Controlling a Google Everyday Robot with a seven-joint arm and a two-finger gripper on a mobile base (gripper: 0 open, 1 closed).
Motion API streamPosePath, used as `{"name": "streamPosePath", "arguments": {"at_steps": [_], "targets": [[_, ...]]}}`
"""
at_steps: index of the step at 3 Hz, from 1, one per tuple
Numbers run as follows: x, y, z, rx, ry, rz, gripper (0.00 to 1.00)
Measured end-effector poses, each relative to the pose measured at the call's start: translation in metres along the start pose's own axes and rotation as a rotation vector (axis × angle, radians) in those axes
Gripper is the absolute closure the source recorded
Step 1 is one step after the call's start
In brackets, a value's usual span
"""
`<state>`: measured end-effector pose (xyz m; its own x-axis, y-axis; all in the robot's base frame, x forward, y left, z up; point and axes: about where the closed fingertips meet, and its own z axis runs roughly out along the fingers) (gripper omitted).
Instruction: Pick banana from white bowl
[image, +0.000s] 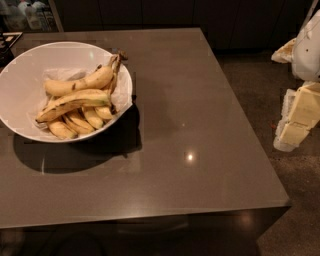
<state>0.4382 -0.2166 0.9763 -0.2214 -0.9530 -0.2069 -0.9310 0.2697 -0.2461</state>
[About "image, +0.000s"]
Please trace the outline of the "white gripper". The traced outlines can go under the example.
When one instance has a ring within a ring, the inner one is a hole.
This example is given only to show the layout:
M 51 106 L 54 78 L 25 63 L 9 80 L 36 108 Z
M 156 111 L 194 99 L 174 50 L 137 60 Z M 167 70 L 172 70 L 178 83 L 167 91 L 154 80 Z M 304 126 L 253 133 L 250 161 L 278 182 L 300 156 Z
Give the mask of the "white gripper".
M 293 74 L 304 81 L 320 81 L 320 10 L 293 38 L 276 50 L 271 60 L 291 63 Z M 298 148 L 320 121 L 320 83 L 304 82 L 297 90 L 288 89 L 273 146 L 291 152 Z

